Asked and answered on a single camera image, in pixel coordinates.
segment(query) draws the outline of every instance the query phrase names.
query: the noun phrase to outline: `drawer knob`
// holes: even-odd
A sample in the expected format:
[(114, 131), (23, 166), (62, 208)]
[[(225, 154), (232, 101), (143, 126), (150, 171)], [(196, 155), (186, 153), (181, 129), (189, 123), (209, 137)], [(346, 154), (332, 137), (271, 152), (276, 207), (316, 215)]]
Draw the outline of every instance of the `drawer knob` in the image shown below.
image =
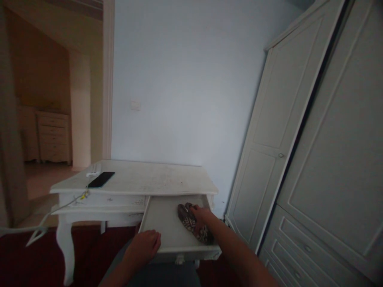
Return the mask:
[(310, 246), (305, 245), (305, 246), (304, 246), (304, 249), (305, 249), (308, 253), (311, 253), (311, 248), (310, 248)]
[(297, 271), (294, 272), (294, 275), (295, 275), (295, 277), (296, 277), (298, 280), (300, 280), (301, 277), (300, 277), (300, 274), (299, 274)]

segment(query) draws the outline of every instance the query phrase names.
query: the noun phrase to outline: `leopard print fabric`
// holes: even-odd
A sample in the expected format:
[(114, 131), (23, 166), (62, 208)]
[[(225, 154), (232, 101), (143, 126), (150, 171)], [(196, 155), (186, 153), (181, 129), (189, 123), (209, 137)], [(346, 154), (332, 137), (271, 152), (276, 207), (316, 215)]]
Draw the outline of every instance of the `leopard print fabric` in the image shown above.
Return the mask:
[[(196, 218), (193, 213), (190, 211), (190, 208), (194, 205), (191, 203), (186, 203), (185, 205), (179, 204), (177, 207), (178, 218), (181, 220), (182, 225), (190, 232), (194, 234), (194, 228), (196, 226)], [(204, 225), (200, 230), (199, 234), (195, 236), (198, 241), (204, 244), (212, 244), (214, 242), (214, 237), (211, 234), (210, 230)]]

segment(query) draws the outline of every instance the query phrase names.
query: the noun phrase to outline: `phone screen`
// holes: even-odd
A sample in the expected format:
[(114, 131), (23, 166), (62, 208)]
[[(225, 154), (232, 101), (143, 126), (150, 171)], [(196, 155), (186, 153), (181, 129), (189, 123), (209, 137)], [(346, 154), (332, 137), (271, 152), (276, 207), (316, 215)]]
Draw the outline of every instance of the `phone screen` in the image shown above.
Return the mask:
[(115, 172), (104, 171), (88, 184), (88, 188), (102, 187), (114, 174)]

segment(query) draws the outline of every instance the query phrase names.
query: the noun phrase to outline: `charging cable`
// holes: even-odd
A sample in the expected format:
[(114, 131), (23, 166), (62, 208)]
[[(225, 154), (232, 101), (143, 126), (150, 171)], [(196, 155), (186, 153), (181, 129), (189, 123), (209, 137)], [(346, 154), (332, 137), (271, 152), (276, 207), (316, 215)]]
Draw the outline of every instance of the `charging cable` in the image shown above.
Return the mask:
[(4, 235), (4, 234), (15, 234), (15, 233), (22, 233), (22, 232), (29, 232), (29, 231), (34, 231), (31, 238), (29, 239), (29, 241), (27, 242), (27, 245), (26, 247), (28, 247), (29, 245), (31, 245), (32, 243), (34, 243), (36, 240), (39, 240), (41, 237), (43, 237), (45, 235), (45, 233), (47, 233), (48, 231), (48, 227), (46, 226), (43, 226), (44, 222), (47, 220), (48, 216), (51, 215), (52, 213), (55, 213), (56, 211), (59, 211), (60, 209), (64, 208), (64, 207), (67, 207), (68, 205), (71, 205), (72, 203), (74, 203), (75, 201), (77, 201), (77, 199), (80, 199), (80, 200), (83, 200), (84, 198), (88, 198), (89, 196), (89, 189), (88, 189), (88, 185), (91, 181), (93, 177), (92, 176), (89, 176), (89, 181), (88, 181), (88, 184), (86, 186), (86, 190), (79, 196), (75, 197), (71, 202), (47, 213), (43, 219), (41, 220), (40, 224), (38, 226), (32, 226), (32, 227), (24, 227), (24, 228), (5, 228), (5, 227), (0, 227), (0, 234), (1, 235)]

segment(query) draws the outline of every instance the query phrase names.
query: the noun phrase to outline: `curved desk leg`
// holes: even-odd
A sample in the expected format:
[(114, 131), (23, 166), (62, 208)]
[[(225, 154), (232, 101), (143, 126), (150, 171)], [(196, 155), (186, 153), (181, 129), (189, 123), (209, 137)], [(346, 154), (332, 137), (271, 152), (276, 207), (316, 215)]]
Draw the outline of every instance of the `curved desk leg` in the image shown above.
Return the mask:
[(61, 252), (64, 255), (65, 275), (64, 286), (69, 286), (73, 282), (73, 272), (75, 270), (75, 250), (73, 247), (72, 223), (68, 223), (64, 214), (59, 214), (59, 225), (56, 231), (56, 240)]
[(107, 222), (101, 221), (101, 234), (105, 233), (106, 230), (107, 230)]

